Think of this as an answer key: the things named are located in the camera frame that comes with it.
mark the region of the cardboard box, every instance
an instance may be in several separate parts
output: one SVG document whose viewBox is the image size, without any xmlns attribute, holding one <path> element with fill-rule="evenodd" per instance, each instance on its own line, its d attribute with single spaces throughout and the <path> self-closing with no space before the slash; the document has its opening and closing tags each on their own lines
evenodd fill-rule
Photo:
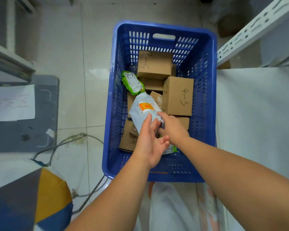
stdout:
<svg viewBox="0 0 289 231">
<path fill-rule="evenodd" d="M 133 125 L 131 126 L 131 129 L 129 130 L 129 132 L 130 132 L 131 134 L 137 136 L 137 137 L 139 136 L 138 130 L 136 129 L 134 123 L 133 123 Z"/>
<path fill-rule="evenodd" d="M 184 126 L 184 128 L 186 130 L 188 130 L 189 128 L 189 118 L 187 117 L 176 117 L 177 119 L 179 119 L 179 121 L 181 122 L 182 126 Z"/>
<path fill-rule="evenodd" d="M 171 76 L 172 53 L 139 51 L 137 78 L 164 80 Z"/>
<path fill-rule="evenodd" d="M 162 109 L 163 96 L 154 91 L 151 92 L 150 96 L 153 97 L 155 103 L 159 106 L 160 109 Z"/>
<path fill-rule="evenodd" d="M 121 137 L 119 148 L 122 150 L 134 151 L 137 143 L 138 137 L 132 135 L 129 130 L 132 125 L 134 125 L 133 121 L 125 120 L 125 125 L 123 129 L 123 135 Z"/>
<path fill-rule="evenodd" d="M 163 87 L 163 112 L 168 115 L 191 116 L 194 79 L 170 76 Z"/>
<path fill-rule="evenodd" d="M 177 64 L 172 64 L 171 76 L 176 77 L 177 73 Z"/>
<path fill-rule="evenodd" d="M 132 95 L 129 91 L 127 91 L 127 112 L 131 110 L 131 105 L 133 104 L 136 95 Z"/>
<path fill-rule="evenodd" d="M 143 82 L 145 90 L 151 90 L 151 91 L 159 91 L 163 92 L 163 81 L 157 80 L 157 79 L 148 79 L 148 78 L 142 78 L 139 79 Z"/>
</svg>

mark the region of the power cord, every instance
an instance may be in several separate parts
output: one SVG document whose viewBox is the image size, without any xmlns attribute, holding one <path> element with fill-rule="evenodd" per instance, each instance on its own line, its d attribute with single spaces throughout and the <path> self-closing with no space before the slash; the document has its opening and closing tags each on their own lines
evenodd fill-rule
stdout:
<svg viewBox="0 0 289 231">
<path fill-rule="evenodd" d="M 65 145 L 65 144 L 68 144 L 68 143 L 71 143 L 71 142 L 73 142 L 73 141 L 80 140 L 80 139 L 82 139 L 82 138 L 84 138 L 84 137 L 86 137 L 86 136 L 92 137 L 92 138 L 100 141 L 102 144 L 104 144 L 102 140 L 98 139 L 98 138 L 95 137 L 95 136 L 88 135 L 88 134 L 86 134 L 86 133 L 80 133 L 80 134 L 78 134 L 78 135 L 73 135 L 73 136 L 70 136 L 70 137 L 62 140 L 59 144 L 57 144 L 57 145 L 55 145 L 55 146 L 53 146 L 53 147 L 50 147 L 50 148 L 47 148 L 47 149 L 45 149 L 45 150 L 42 150 L 42 151 L 37 152 L 31 159 L 32 159 L 32 160 L 35 160 L 36 157 L 37 157 L 39 154 L 53 149 L 53 151 L 52 151 L 52 153 L 51 153 L 51 155 L 50 155 L 50 160 L 49 160 L 49 162 L 46 164 L 47 166 L 51 166 L 52 158 L 53 158 L 54 153 L 56 152 L 56 150 L 57 150 L 58 147 L 60 147 L 60 146 L 62 146 L 62 145 Z M 104 179 L 104 177 L 105 177 L 105 175 L 102 176 L 102 178 L 101 178 L 100 181 L 96 184 L 96 186 L 95 186 L 94 189 L 91 191 L 91 193 L 89 193 L 89 194 L 87 194 L 87 195 L 79 195 L 79 194 L 77 194 L 77 192 L 76 192 L 75 189 L 72 189 L 72 198 L 73 198 L 73 199 L 76 198 L 76 197 L 86 197 L 86 196 L 87 196 L 86 200 L 82 203 L 82 205 L 80 206 L 80 208 L 77 209 L 76 211 L 73 211 L 73 212 L 72 212 L 72 215 L 79 213 L 79 212 L 83 209 L 83 207 L 86 205 L 86 203 L 89 201 L 90 197 L 91 197 L 94 193 L 98 192 L 98 191 L 106 184 L 108 178 L 107 178 L 106 181 L 103 183 L 103 185 L 101 185 L 101 186 L 97 189 L 97 187 L 100 185 L 100 183 L 102 182 L 102 180 Z"/>
</svg>

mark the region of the white tiled floor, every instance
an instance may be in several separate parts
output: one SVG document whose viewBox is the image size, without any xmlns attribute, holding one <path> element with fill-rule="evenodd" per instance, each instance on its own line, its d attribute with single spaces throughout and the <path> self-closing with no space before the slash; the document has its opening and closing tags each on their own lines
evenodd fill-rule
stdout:
<svg viewBox="0 0 289 231">
<path fill-rule="evenodd" d="M 86 132 L 104 139 L 112 29 L 122 19 L 205 27 L 208 9 L 197 0 L 79 0 L 73 7 L 39 7 L 32 17 L 18 21 L 17 53 L 34 61 L 37 74 L 60 79 L 58 142 Z M 219 46 L 224 43 L 219 39 Z M 53 167 L 70 189 L 88 194 L 103 175 L 102 144 L 90 137 L 83 143 L 58 148 Z M 32 154 L 0 155 L 0 161 L 29 158 Z M 47 162 L 49 154 L 38 159 Z M 176 184 L 191 213 L 196 216 L 194 184 Z M 94 194 L 92 201 L 102 190 Z M 77 198 L 78 209 L 85 197 Z M 141 210 L 147 210 L 144 200 Z"/>
</svg>

